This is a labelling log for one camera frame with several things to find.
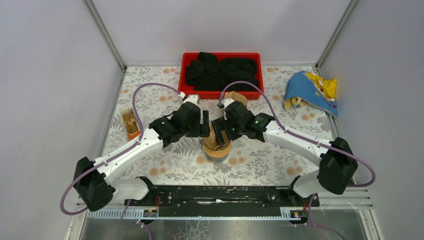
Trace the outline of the single brown paper filter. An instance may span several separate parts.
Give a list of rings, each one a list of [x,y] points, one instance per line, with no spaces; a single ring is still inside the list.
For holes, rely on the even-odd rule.
[[[248,99],[244,95],[235,91],[226,92],[224,94],[223,100],[226,100],[226,99],[233,99],[234,101],[241,102],[243,103],[245,107],[247,106],[247,103],[248,103]]]

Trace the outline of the clear glass carafe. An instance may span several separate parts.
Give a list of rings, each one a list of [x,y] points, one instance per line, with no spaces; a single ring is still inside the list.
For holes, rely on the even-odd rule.
[[[207,144],[204,142],[204,141],[202,141],[201,142],[202,143],[202,147],[203,147],[203,145],[206,145],[207,146]],[[224,146],[227,146],[228,144],[224,144],[224,145],[218,145],[218,146],[216,146],[216,147],[214,147],[214,148],[210,148],[210,147],[208,147],[208,148],[210,148],[211,150],[217,150],[217,149],[221,149],[221,148],[223,148]],[[226,160],[227,158],[224,158],[224,159],[217,159],[217,160],[215,160],[215,159],[211,159],[211,158],[208,158],[208,157],[206,157],[208,160],[210,160],[211,162],[218,162],[218,163],[220,163],[220,162],[223,162],[224,160]]]

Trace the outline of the orange coffee filter box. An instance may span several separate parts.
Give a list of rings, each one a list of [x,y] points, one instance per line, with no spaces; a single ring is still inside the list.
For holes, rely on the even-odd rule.
[[[133,140],[140,134],[140,129],[133,110],[131,108],[120,109],[119,113],[126,130],[127,138]]]

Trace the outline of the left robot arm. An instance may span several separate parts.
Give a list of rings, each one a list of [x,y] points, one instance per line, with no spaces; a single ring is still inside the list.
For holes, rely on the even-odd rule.
[[[135,139],[117,150],[89,160],[80,159],[75,167],[73,188],[95,212],[111,201],[138,200],[148,206],[155,200],[155,192],[144,180],[118,180],[135,162],[178,142],[182,137],[198,138],[210,134],[209,112],[197,103],[185,101],[170,116],[151,122]]]

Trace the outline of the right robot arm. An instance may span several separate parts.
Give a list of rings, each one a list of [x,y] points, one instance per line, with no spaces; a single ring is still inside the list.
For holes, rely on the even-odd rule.
[[[346,140],[318,139],[286,127],[266,113],[254,115],[240,101],[224,100],[224,115],[211,122],[215,140],[234,141],[242,136],[270,143],[292,151],[315,164],[318,170],[297,176],[289,185],[287,201],[301,205],[307,197],[319,192],[342,195],[358,168],[358,162]]]

